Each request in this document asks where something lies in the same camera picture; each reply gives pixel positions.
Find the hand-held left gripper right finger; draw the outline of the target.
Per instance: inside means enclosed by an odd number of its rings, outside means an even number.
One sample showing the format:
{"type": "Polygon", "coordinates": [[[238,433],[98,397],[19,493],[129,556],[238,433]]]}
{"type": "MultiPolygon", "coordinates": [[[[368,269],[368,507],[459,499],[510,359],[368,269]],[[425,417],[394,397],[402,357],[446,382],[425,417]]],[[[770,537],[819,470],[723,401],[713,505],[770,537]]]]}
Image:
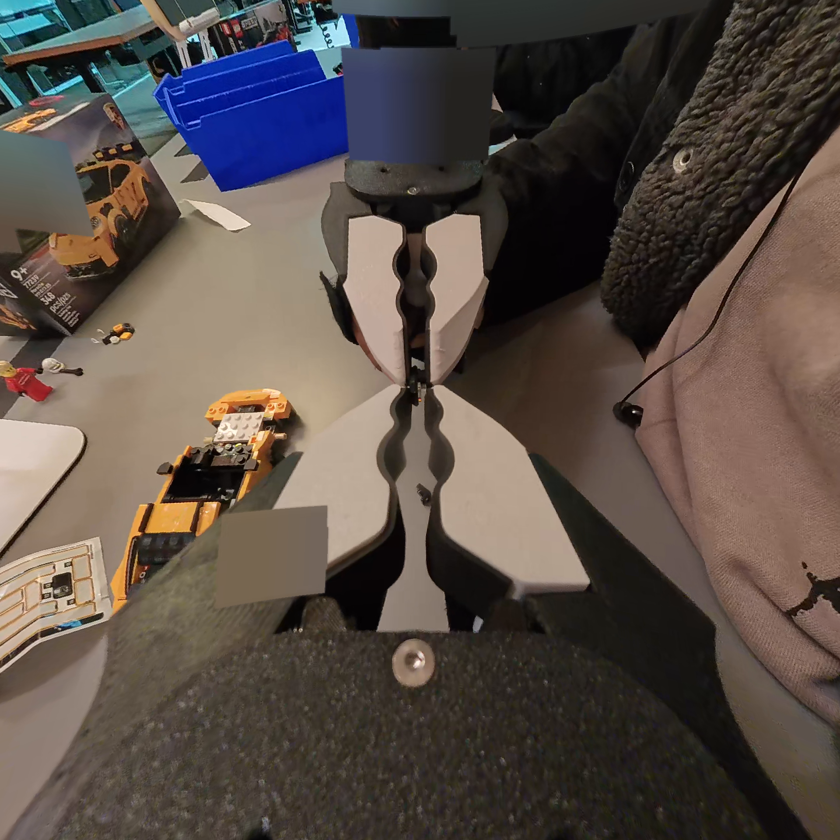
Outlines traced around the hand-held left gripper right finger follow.
{"type": "Polygon", "coordinates": [[[442,385],[424,404],[433,582],[453,599],[585,591],[590,577],[525,447],[442,385]]]}

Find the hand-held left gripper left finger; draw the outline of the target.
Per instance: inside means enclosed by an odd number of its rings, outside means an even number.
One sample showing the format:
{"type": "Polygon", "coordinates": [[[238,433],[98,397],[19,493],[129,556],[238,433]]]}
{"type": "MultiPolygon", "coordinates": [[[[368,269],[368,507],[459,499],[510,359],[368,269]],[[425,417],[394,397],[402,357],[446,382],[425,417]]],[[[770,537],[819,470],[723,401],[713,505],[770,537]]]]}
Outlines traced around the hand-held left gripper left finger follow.
{"type": "Polygon", "coordinates": [[[378,548],[396,523],[396,489],[384,447],[403,390],[389,385],[342,415],[302,453],[276,500],[277,510],[326,508],[327,571],[337,573],[378,548]]]}

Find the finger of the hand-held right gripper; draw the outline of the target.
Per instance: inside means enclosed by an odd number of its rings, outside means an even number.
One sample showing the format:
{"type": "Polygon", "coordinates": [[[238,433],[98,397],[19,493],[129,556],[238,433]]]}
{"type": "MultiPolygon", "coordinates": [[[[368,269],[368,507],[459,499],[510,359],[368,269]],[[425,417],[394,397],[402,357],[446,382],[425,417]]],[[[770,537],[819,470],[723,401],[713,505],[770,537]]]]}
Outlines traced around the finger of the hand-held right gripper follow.
{"type": "Polygon", "coordinates": [[[438,385],[466,350],[488,288],[480,216],[454,214],[430,224],[425,242],[434,258],[428,284],[433,300],[426,340],[428,381],[438,385]]]}
{"type": "Polygon", "coordinates": [[[343,285],[355,321],[375,358],[396,385],[405,385],[406,342],[400,309],[402,281],[396,258],[404,228],[385,217],[349,221],[348,269],[343,285]]]}

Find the orange lego car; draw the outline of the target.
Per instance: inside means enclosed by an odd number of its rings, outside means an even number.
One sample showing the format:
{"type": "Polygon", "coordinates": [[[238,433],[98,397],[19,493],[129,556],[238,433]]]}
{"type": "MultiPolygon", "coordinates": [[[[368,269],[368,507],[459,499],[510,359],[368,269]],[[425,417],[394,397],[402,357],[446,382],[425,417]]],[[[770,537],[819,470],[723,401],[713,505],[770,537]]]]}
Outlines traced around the orange lego car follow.
{"type": "Polygon", "coordinates": [[[212,435],[157,469],[161,492],[134,516],[111,580],[114,612],[268,476],[285,456],[294,416],[274,388],[231,392],[207,408],[212,435]]]}

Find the dark lego box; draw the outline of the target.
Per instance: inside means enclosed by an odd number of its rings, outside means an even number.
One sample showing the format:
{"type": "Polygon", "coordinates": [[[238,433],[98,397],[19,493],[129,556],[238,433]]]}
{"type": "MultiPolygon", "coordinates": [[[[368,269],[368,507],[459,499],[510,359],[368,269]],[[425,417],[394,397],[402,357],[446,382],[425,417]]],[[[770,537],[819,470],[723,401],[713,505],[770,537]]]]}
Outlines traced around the dark lego box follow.
{"type": "Polygon", "coordinates": [[[216,30],[225,55],[293,40],[282,2],[260,3],[227,16],[216,25],[216,30]]]}

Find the black lego car box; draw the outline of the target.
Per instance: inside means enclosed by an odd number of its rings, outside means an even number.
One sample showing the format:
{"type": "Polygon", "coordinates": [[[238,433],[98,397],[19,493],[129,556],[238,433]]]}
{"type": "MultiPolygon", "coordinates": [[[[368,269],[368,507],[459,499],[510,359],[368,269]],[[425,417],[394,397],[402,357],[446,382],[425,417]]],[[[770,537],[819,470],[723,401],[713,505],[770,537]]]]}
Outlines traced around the black lego car box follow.
{"type": "Polygon", "coordinates": [[[86,235],[19,228],[2,251],[1,334],[70,336],[176,225],[181,213],[141,140],[107,93],[32,100],[2,130],[66,148],[86,235]]]}

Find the red lego minifigure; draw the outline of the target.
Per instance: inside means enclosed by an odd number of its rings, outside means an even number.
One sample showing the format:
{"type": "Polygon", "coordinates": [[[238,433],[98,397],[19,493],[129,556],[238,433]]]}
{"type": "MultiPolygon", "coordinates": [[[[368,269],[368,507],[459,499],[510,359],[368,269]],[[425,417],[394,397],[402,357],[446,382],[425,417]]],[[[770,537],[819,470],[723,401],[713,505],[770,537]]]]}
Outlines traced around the red lego minifigure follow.
{"type": "Polygon", "coordinates": [[[43,373],[40,368],[16,368],[6,360],[1,360],[0,365],[6,388],[16,396],[26,396],[36,403],[42,403],[54,391],[53,387],[38,378],[38,374],[43,373]]]}

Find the person's right hand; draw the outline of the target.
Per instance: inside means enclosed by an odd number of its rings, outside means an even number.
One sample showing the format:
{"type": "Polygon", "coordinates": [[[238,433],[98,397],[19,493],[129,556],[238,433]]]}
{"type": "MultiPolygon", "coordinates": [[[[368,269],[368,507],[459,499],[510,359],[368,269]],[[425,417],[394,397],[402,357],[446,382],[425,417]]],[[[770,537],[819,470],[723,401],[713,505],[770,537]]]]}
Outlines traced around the person's right hand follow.
{"type": "Polygon", "coordinates": [[[364,355],[368,358],[368,360],[373,364],[374,368],[378,371],[383,373],[390,382],[394,382],[392,375],[380,364],[380,362],[375,358],[373,352],[371,351],[364,335],[361,331],[359,324],[356,321],[353,321],[353,336],[355,342],[359,345],[364,355]]]}

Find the blue plastic storage bin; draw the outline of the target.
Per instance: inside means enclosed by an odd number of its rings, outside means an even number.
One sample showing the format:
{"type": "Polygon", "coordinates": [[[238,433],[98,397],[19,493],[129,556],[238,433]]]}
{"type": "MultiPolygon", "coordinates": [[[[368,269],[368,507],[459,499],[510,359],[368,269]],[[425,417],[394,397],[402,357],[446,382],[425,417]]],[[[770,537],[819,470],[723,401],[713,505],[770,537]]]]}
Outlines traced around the blue plastic storage bin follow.
{"type": "Polygon", "coordinates": [[[207,115],[326,80],[314,52],[295,52],[280,40],[167,76],[154,97],[183,133],[207,115]]]}
{"type": "Polygon", "coordinates": [[[348,153],[343,77],[302,85],[303,78],[298,72],[175,110],[179,133],[220,191],[348,153]]]}

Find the white paper scrap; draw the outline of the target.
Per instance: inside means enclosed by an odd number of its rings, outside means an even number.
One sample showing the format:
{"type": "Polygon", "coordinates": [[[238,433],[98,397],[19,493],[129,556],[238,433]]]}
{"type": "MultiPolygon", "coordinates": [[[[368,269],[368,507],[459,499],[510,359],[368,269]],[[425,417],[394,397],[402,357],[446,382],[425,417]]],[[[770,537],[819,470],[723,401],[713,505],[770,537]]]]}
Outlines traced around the white paper scrap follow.
{"type": "Polygon", "coordinates": [[[185,199],[179,201],[178,204],[185,214],[200,214],[209,222],[225,229],[230,233],[238,233],[242,230],[251,227],[251,223],[248,220],[242,218],[241,216],[225,208],[224,206],[215,203],[207,203],[196,201],[193,199],[185,199]]]}

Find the beige hoodie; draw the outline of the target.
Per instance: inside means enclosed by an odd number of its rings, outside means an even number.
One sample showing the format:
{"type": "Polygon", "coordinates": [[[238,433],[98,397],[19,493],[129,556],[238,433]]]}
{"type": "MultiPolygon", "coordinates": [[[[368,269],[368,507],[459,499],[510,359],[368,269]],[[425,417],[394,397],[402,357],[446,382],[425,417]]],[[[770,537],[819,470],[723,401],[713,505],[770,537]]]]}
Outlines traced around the beige hoodie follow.
{"type": "Polygon", "coordinates": [[[838,727],[839,131],[636,439],[743,642],[838,727]]]}

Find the white book stand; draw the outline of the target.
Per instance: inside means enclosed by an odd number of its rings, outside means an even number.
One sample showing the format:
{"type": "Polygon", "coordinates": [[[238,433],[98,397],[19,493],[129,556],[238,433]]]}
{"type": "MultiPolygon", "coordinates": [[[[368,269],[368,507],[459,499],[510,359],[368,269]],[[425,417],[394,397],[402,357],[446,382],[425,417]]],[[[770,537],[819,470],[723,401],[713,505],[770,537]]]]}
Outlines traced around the white book stand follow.
{"type": "Polygon", "coordinates": [[[217,24],[220,13],[214,1],[141,1],[155,26],[176,45],[217,24]]]}

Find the white rounded base board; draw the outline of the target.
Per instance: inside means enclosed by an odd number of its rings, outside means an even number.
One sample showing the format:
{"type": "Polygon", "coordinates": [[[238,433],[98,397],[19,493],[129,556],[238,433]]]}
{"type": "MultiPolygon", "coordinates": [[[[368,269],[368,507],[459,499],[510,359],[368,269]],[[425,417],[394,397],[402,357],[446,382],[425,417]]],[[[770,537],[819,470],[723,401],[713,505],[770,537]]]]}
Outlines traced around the white rounded base board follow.
{"type": "Polygon", "coordinates": [[[2,552],[74,468],[86,445],[76,427],[2,419],[2,552]]]}

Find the white sticker sheet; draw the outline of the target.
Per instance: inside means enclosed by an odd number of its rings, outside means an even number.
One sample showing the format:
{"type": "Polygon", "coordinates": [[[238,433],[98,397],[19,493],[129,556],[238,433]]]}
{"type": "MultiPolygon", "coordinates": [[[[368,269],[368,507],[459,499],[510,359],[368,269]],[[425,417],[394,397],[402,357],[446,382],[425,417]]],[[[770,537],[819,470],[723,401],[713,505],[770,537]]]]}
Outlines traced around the white sticker sheet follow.
{"type": "Polygon", "coordinates": [[[47,639],[107,622],[112,613],[98,537],[6,564],[1,569],[1,670],[47,639]]]}

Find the black wired earphone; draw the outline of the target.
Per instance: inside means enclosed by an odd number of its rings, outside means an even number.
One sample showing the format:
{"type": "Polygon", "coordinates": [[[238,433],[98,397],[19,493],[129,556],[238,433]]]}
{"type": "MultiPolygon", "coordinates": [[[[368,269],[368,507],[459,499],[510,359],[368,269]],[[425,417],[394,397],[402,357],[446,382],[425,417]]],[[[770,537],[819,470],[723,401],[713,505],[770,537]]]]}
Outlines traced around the black wired earphone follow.
{"type": "Polygon", "coordinates": [[[642,391],[642,389],[648,383],[650,383],[656,377],[660,376],[662,373],[664,373],[666,370],[671,368],[677,362],[683,360],[685,357],[687,357],[689,354],[691,354],[695,349],[700,347],[712,335],[712,333],[714,332],[715,328],[717,327],[719,321],[721,320],[723,312],[725,311],[726,306],[728,305],[728,302],[729,302],[730,298],[732,297],[733,292],[735,291],[737,285],[739,284],[740,279],[742,278],[742,276],[744,275],[746,270],[751,266],[753,260],[755,259],[755,257],[759,253],[759,251],[762,248],[764,242],[771,235],[771,232],[773,231],[774,226],[778,223],[782,214],[784,213],[784,209],[786,207],[786,204],[789,202],[789,200],[790,200],[798,182],[802,178],[802,176],[805,173],[809,164],[810,164],[809,161],[804,163],[800,167],[800,169],[794,174],[794,176],[791,178],[791,181],[790,181],[789,185],[787,185],[785,187],[782,198],[780,199],[777,207],[773,211],[773,215],[771,216],[770,221],[767,223],[766,227],[763,229],[762,233],[760,234],[760,236],[758,237],[758,239],[756,240],[756,242],[754,243],[754,245],[750,249],[750,252],[746,256],[744,261],[741,263],[740,267],[734,273],[732,279],[729,282],[729,285],[728,285],[727,289],[725,290],[725,292],[723,293],[723,295],[721,297],[721,300],[718,304],[718,307],[717,307],[717,309],[714,313],[714,317],[712,318],[712,320],[708,324],[705,331],[691,345],[689,345],[688,347],[683,349],[680,353],[678,353],[676,356],[672,357],[667,362],[664,362],[663,364],[659,365],[652,372],[647,374],[645,376],[645,378],[643,378],[642,381],[637,383],[635,385],[635,387],[629,393],[627,393],[621,400],[617,401],[613,405],[612,413],[613,413],[615,419],[618,422],[620,422],[621,424],[623,424],[623,425],[625,425],[625,426],[627,426],[627,427],[629,427],[633,430],[638,429],[640,427],[642,421],[643,421],[644,409],[640,405],[635,404],[633,402],[632,398],[636,394],[640,393],[642,391]]]}

